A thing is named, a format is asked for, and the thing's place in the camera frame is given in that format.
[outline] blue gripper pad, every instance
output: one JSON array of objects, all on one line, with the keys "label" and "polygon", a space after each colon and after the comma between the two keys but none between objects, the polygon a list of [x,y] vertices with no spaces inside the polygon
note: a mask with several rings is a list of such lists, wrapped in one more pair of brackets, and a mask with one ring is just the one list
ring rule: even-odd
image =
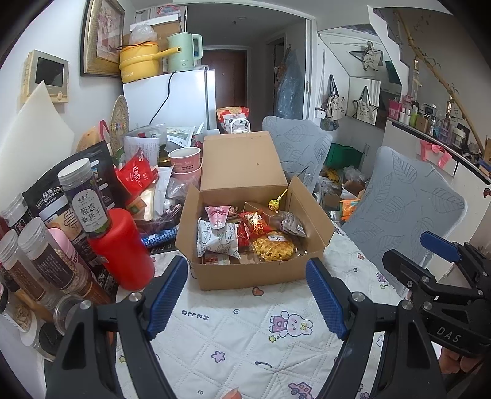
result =
[{"label": "blue gripper pad", "polygon": [[143,291],[143,316],[148,321],[146,334],[150,340],[165,330],[187,278],[188,262],[182,256],[175,256],[164,274],[154,277]]},{"label": "blue gripper pad", "polygon": [[459,249],[454,244],[430,231],[425,231],[421,234],[419,242],[428,251],[433,252],[447,262],[459,262],[462,258]]},{"label": "blue gripper pad", "polygon": [[312,295],[314,295],[327,328],[332,333],[335,333],[340,340],[346,339],[349,331],[344,323],[343,308],[336,299],[334,291],[331,289],[315,261],[312,259],[307,262],[305,276],[307,278],[308,287],[310,288]]}]

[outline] black package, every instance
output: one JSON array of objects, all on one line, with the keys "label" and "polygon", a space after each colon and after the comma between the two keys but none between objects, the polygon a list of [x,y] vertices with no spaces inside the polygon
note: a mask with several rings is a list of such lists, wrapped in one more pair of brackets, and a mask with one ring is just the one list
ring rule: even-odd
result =
[{"label": "black package", "polygon": [[124,202],[129,194],[116,177],[106,142],[99,142],[61,161],[39,178],[23,196],[34,216],[39,216],[48,228],[59,228],[66,234],[91,268],[99,285],[110,292],[114,280],[108,278],[109,273],[90,247],[58,180],[58,173],[64,167],[82,158],[90,160],[104,205],[108,209],[124,209]]}]

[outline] pink snack package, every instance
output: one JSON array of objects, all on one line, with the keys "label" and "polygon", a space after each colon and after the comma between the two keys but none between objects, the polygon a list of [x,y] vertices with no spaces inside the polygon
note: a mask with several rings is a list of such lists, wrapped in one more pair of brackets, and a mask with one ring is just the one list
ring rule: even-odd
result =
[{"label": "pink snack package", "polygon": [[214,229],[222,228],[225,226],[228,216],[228,210],[230,206],[207,206],[205,207],[206,213],[210,218],[211,227]]}]

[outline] lollipop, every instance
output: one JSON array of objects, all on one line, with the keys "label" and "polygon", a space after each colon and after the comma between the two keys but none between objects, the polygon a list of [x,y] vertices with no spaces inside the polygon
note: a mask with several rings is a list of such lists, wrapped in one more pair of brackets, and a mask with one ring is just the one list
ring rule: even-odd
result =
[{"label": "lollipop", "polygon": [[287,190],[283,191],[283,194],[281,194],[277,199],[272,199],[268,203],[268,208],[271,209],[273,212],[277,212],[279,209],[279,202],[281,201]]}]

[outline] chair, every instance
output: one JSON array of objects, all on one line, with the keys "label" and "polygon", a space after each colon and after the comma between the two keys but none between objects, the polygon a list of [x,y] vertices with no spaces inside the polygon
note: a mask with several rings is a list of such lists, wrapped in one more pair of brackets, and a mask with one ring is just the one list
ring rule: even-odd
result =
[{"label": "chair", "polygon": [[307,167],[303,183],[312,193],[329,152],[332,136],[310,120],[276,116],[263,119],[263,130],[271,134],[281,162],[298,162]]},{"label": "chair", "polygon": [[407,288],[383,268],[383,254],[396,249],[426,267],[433,254],[421,246],[421,233],[429,230],[447,237],[466,211],[465,199],[430,163],[383,146],[365,195],[343,230],[404,296]]}]

